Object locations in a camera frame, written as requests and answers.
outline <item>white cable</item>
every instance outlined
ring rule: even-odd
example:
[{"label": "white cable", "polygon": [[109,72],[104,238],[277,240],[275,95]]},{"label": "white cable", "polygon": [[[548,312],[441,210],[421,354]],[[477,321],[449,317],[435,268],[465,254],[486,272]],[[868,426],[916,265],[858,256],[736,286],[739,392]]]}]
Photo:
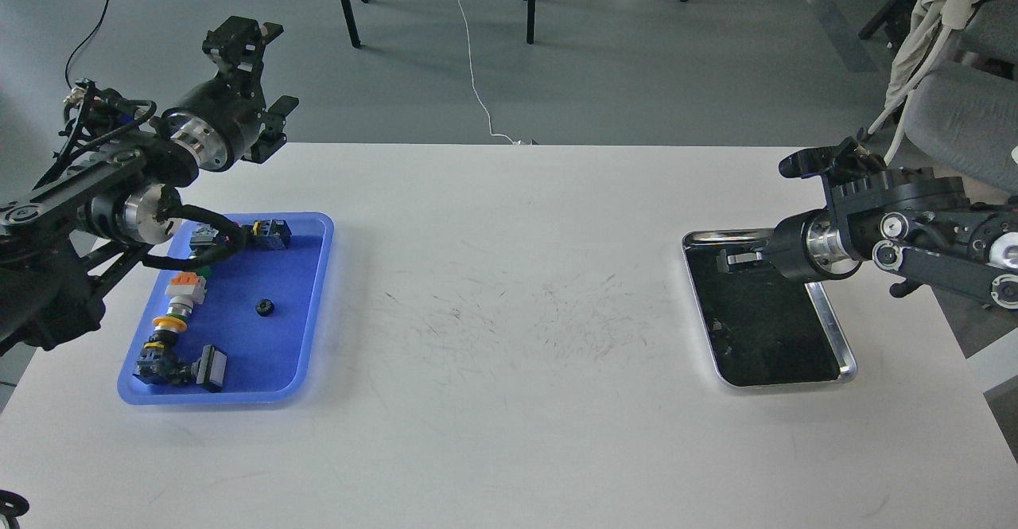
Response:
[{"label": "white cable", "polygon": [[919,79],[923,79],[923,77],[926,76],[926,73],[932,69],[934,64],[937,64],[937,61],[940,59],[939,56],[941,55],[941,50],[943,50],[945,45],[948,43],[948,37],[951,36],[952,32],[953,31],[950,27],[941,24],[941,33],[938,35],[937,40],[930,48],[929,54],[926,55],[925,61],[919,65],[919,69],[916,69],[915,73],[913,73],[905,84],[902,85],[901,91],[898,92],[894,102],[891,102],[891,105],[882,111],[881,115],[873,120],[869,129],[866,129],[866,133],[872,135],[875,134],[876,131],[881,130],[881,126],[883,126],[884,121],[887,120],[892,113],[894,113],[895,109],[898,109],[898,106],[901,105],[903,101],[905,101],[905,97],[909,94],[909,92],[915,90],[915,86],[919,84]]},{"label": "white cable", "polygon": [[484,101],[482,101],[480,94],[477,92],[477,82],[473,76],[473,50],[470,47],[470,24],[466,21],[466,11],[463,10],[462,0],[456,0],[456,4],[459,5],[459,13],[462,14],[463,17],[463,27],[466,28],[466,58],[470,65],[470,86],[473,87],[473,97],[477,98],[477,103],[480,104],[480,108],[485,110],[485,115],[488,116],[488,134],[493,137],[505,137],[506,140],[509,140],[512,144],[520,144],[521,141],[513,140],[512,137],[509,137],[509,135],[505,133],[495,133],[495,129],[492,127],[492,112],[488,110],[488,106],[485,105]]},{"label": "white cable", "polygon": [[908,102],[912,99],[912,92],[905,95],[905,105],[901,108],[901,119],[898,120],[898,129],[894,130],[894,138],[891,140],[891,148],[888,148],[887,155],[884,156],[884,163],[891,163],[895,155],[898,155],[898,149],[901,148],[901,141],[905,137],[905,118],[908,117]]}]

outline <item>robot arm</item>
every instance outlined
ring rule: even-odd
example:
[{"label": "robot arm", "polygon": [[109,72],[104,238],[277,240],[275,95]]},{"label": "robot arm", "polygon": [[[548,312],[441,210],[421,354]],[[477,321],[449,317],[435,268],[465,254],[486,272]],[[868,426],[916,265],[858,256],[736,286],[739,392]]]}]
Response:
[{"label": "robot arm", "polygon": [[[242,229],[183,205],[177,188],[199,170],[229,170],[239,159],[264,163],[286,142],[285,117],[296,98],[266,109],[261,84],[265,47],[282,32],[238,16],[209,32],[202,48],[218,72],[161,117],[154,102],[77,82],[65,101],[68,140],[56,162],[34,191],[0,202],[0,356],[18,341],[52,350],[99,329],[103,297],[139,261],[184,271],[243,247]],[[144,124],[153,130],[140,130]],[[185,260],[152,256],[181,220],[211,224],[226,242]],[[74,229],[109,242],[80,257],[68,239]]]},{"label": "robot arm", "polygon": [[862,260],[905,278],[904,297],[922,285],[983,304],[1018,310],[1018,210],[971,203],[960,177],[930,168],[891,170],[848,137],[804,149],[779,165],[783,177],[821,177],[827,207],[786,218],[749,260],[727,257],[725,271],[771,263],[787,279],[846,279]]}]

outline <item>gray chair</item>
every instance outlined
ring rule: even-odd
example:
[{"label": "gray chair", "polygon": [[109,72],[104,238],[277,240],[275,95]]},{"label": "gray chair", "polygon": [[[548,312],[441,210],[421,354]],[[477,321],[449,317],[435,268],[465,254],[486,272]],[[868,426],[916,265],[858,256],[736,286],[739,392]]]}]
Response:
[{"label": "gray chair", "polygon": [[[1018,64],[1018,0],[982,4],[959,49]],[[912,92],[900,125],[938,162],[1018,195],[1018,82],[944,62]]]}]

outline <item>black cable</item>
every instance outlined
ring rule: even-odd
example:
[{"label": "black cable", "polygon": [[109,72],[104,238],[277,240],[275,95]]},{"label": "black cable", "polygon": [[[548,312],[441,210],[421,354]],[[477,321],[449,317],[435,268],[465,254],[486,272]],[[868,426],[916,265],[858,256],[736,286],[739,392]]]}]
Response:
[{"label": "black cable", "polygon": [[149,119],[152,119],[153,115],[156,115],[156,102],[154,101],[130,101],[127,103],[131,105],[147,105],[149,106],[149,109],[146,109],[145,113],[143,113],[140,117],[137,117],[137,119],[132,119],[131,122],[124,123],[123,126],[119,126],[117,129],[113,129],[112,131],[107,131],[106,133],[94,138],[94,140],[87,142],[87,144],[82,144],[80,148],[75,149],[68,156],[70,162],[78,159],[81,155],[86,155],[86,153],[91,152],[93,149],[99,148],[99,145],[111,140],[111,138],[127,133],[127,131],[130,131],[131,129],[138,129],[138,127],[142,127],[143,123],[148,122]]},{"label": "black cable", "polygon": [[157,257],[154,254],[145,254],[142,257],[142,264],[147,266],[147,268],[163,269],[163,271],[194,271],[203,266],[215,264],[233,256],[247,243],[247,231],[230,221],[229,218],[216,214],[214,211],[203,210],[203,208],[194,205],[181,205],[175,210],[169,210],[167,218],[169,217],[212,225],[223,235],[226,235],[226,245],[208,247],[190,259],[174,259],[174,257]]},{"label": "black cable", "polygon": [[[70,155],[72,153],[71,150],[75,144],[77,144],[77,141],[81,139],[82,131],[84,130],[84,122],[87,122],[89,115],[92,112],[92,103],[95,101],[95,98],[96,84],[88,82],[84,91],[84,97],[81,98],[81,107],[77,110],[77,117],[74,120],[73,129],[68,131],[67,140],[64,142],[60,152],[56,155],[56,162],[54,162],[53,166],[51,166],[46,173],[43,174],[43,177],[40,177],[39,182],[37,182],[36,187],[33,187],[33,189],[43,187],[44,184],[51,184],[51,182],[57,180],[57,178],[60,177],[60,174],[64,173],[67,167],[72,164],[74,160],[70,159]],[[69,110],[65,109],[64,113],[64,117],[66,118],[66,116],[69,115]]]},{"label": "black cable", "polygon": [[64,65],[64,81],[67,83],[67,90],[69,90],[72,86],[70,84],[70,64],[72,61],[74,61],[74,55],[77,54],[77,51],[79,51],[81,47],[88,44],[89,40],[92,40],[92,37],[99,32],[99,28],[103,25],[103,20],[106,19],[106,10],[109,9],[109,7],[110,7],[110,0],[106,0],[106,3],[103,4],[103,13],[100,14],[99,21],[96,22],[96,27],[92,28],[92,32],[90,32],[89,35],[84,37],[84,40],[81,40],[81,43],[78,44],[77,47],[74,48],[74,51],[70,53],[69,57],[67,57],[67,63]]}]

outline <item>white table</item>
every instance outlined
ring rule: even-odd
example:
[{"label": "white table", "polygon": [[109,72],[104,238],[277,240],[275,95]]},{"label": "white table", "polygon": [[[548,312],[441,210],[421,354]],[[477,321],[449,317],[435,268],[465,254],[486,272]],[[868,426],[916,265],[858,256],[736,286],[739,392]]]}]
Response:
[{"label": "white table", "polygon": [[859,363],[815,392],[714,374],[679,243],[823,203],[790,149],[290,144],[188,202],[337,225],[289,402],[132,407],[155,280],[40,352],[0,415],[24,527],[1015,527],[1018,467],[928,290],[827,285]]}]

